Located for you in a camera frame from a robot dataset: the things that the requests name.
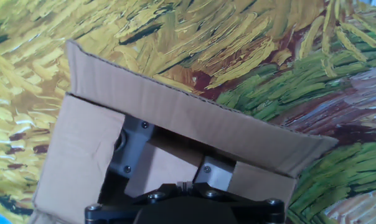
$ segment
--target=screw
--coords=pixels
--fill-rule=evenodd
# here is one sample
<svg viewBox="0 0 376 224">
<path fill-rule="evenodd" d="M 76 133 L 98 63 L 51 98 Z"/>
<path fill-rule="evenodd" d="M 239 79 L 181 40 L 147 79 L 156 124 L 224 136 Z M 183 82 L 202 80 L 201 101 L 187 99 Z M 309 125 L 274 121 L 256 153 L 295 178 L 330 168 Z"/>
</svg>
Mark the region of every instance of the screw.
<svg viewBox="0 0 376 224">
<path fill-rule="evenodd" d="M 147 128 L 149 127 L 148 122 L 143 121 L 143 122 L 141 123 L 141 127 L 143 127 L 143 129 L 147 129 Z"/>
<path fill-rule="evenodd" d="M 212 197 L 217 196 L 219 193 L 215 190 L 208 190 L 206 191 L 205 194 L 206 194 L 206 197 L 212 198 Z"/>
<path fill-rule="evenodd" d="M 266 200 L 267 203 L 269 203 L 270 205 L 275 205 L 276 203 L 280 203 L 282 202 L 280 199 L 276 199 L 276 198 L 269 198 Z"/>
<path fill-rule="evenodd" d="M 102 207 L 102 205 L 100 205 L 99 203 L 94 203 L 90 206 L 87 207 L 88 210 L 90 211 L 94 211 L 94 210 L 98 210 Z"/>
<path fill-rule="evenodd" d="M 209 166 L 205 166 L 204 171 L 206 174 L 208 174 L 209 172 L 212 171 L 212 168 L 210 168 Z"/>
<path fill-rule="evenodd" d="M 160 198 L 163 198 L 164 196 L 166 196 L 166 194 L 163 193 L 163 192 L 155 192 L 155 193 L 148 195 L 148 198 L 149 199 L 160 199 Z"/>
<path fill-rule="evenodd" d="M 131 167 L 130 166 L 125 166 L 125 168 L 123 169 L 123 171 L 128 174 L 128 173 L 131 172 Z"/>
</svg>

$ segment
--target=black mechanical part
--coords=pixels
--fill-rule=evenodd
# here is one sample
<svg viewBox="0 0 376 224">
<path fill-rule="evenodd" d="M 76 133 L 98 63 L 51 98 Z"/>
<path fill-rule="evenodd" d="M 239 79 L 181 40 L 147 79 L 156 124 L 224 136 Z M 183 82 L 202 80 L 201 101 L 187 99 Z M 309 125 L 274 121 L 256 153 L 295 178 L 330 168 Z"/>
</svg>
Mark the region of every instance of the black mechanical part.
<svg viewBox="0 0 376 224">
<path fill-rule="evenodd" d="M 284 218 L 284 202 L 278 199 L 255 202 L 207 183 L 163 184 L 129 204 L 85 209 L 86 224 L 267 224 L 284 223 Z"/>
</svg>

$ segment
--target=brown cardboard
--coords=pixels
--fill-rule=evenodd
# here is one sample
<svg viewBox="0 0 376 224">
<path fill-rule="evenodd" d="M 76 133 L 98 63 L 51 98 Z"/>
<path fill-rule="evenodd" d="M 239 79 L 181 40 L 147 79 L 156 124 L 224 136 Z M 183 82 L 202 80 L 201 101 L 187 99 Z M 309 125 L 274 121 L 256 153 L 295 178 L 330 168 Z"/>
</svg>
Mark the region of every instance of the brown cardboard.
<svg viewBox="0 0 376 224">
<path fill-rule="evenodd" d="M 228 192 L 251 200 L 277 198 L 289 205 L 297 180 L 237 162 Z"/>
<path fill-rule="evenodd" d="M 84 52 L 75 42 L 68 41 L 67 47 L 72 88 L 33 199 L 41 217 L 34 224 L 46 223 L 41 221 L 46 214 L 62 223 L 84 222 L 84 208 L 100 194 L 123 113 L 230 155 L 238 162 L 229 191 L 255 200 L 287 202 L 299 172 L 337 143 L 267 124 L 133 73 Z"/>
<path fill-rule="evenodd" d="M 125 194 L 137 197 L 162 184 L 193 181 L 203 155 L 164 138 L 151 139 L 144 147 Z"/>
<path fill-rule="evenodd" d="M 29 220 L 29 224 L 63 224 L 54 216 L 35 209 Z"/>
<path fill-rule="evenodd" d="M 71 93 L 131 114 L 253 165 L 296 177 L 307 164 L 337 143 L 267 124 L 133 73 L 86 53 L 68 41 Z"/>
<path fill-rule="evenodd" d="M 96 203 L 125 116 L 65 96 L 52 134 L 35 208 L 67 223 L 83 223 Z"/>
</svg>

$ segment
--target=van gogh style painting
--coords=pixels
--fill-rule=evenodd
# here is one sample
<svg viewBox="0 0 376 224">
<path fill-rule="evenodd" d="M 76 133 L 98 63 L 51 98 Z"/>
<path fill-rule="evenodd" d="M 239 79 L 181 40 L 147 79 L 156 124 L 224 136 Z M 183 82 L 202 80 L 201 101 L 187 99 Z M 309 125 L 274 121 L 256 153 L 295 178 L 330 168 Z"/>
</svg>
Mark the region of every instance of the van gogh style painting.
<svg viewBox="0 0 376 224">
<path fill-rule="evenodd" d="M 0 0 L 0 223 L 27 223 L 70 74 L 64 43 L 339 145 L 288 223 L 376 223 L 376 7 L 355 0 Z"/>
</svg>

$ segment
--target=gray plastic part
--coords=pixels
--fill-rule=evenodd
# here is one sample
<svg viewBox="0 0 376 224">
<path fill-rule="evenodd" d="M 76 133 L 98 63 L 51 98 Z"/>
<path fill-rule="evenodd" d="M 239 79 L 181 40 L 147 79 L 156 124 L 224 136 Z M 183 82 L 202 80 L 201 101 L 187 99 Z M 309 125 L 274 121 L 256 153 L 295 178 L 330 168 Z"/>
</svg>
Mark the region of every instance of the gray plastic part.
<svg viewBox="0 0 376 224">
<path fill-rule="evenodd" d="M 138 159 L 144 146 L 150 140 L 155 126 L 133 116 L 126 116 L 123 130 L 121 131 L 125 144 L 113 154 L 109 169 L 113 172 L 130 178 L 134 174 Z"/>
<path fill-rule="evenodd" d="M 233 170 L 234 166 L 206 156 L 194 182 L 206 182 L 213 188 L 227 191 L 228 186 L 230 185 Z"/>
</svg>

